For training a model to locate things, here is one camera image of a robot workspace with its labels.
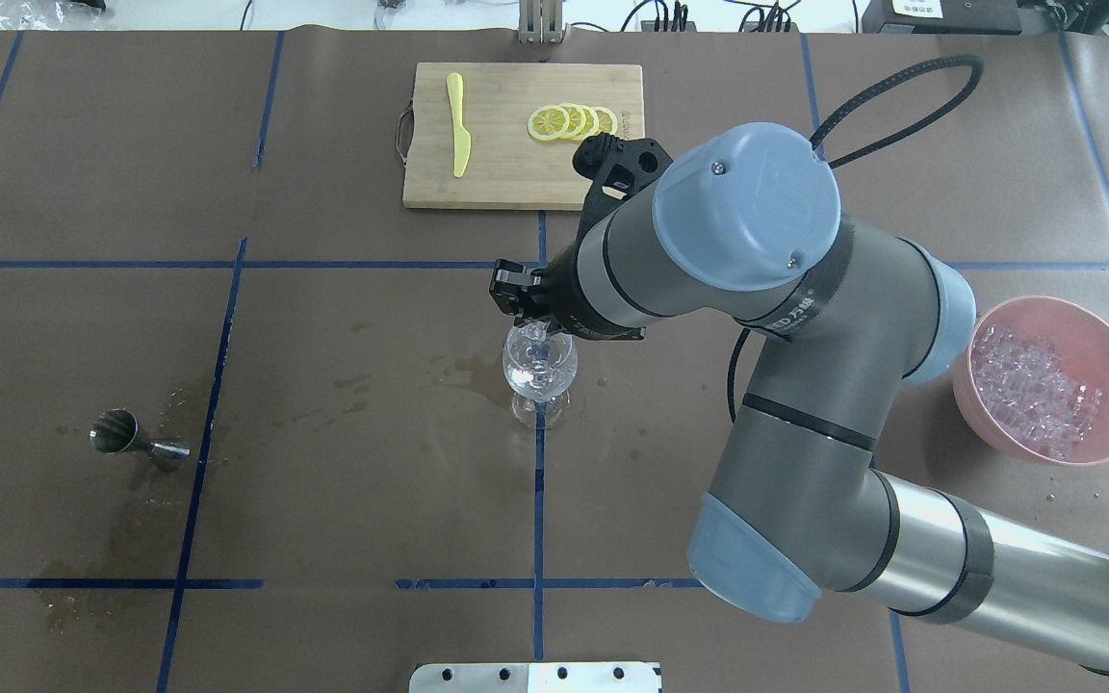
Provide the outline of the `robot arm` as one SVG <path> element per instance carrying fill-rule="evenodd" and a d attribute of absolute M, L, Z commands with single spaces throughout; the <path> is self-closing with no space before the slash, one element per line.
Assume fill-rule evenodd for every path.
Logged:
<path fill-rule="evenodd" d="M 713 595 L 779 623 L 826 591 L 1066 659 L 1109 680 L 1109 556 L 882 473 L 902 386 L 967 351 L 976 302 L 915 242 L 849 220 L 831 167 L 783 124 L 672 159 L 589 137 L 571 246 L 489 291 L 516 324 L 586 342 L 718 310 L 764 337 L 686 552 Z"/>

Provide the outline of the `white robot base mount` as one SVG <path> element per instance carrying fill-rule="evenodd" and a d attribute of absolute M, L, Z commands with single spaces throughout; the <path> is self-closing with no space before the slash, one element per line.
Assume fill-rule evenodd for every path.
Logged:
<path fill-rule="evenodd" d="M 663 692 L 660 665 L 643 661 L 430 663 L 409 692 Z"/>

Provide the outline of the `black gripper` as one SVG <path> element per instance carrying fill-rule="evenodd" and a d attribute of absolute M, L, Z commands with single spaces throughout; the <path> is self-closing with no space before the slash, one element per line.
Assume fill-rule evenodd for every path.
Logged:
<path fill-rule="evenodd" d="M 571 304 L 574 288 L 574 263 L 558 258 L 545 268 L 527 269 L 511 259 L 497 259 L 488 294 L 499 310 L 511 316 L 515 327 L 537 322 L 547 324 L 549 334 L 574 335 Z"/>

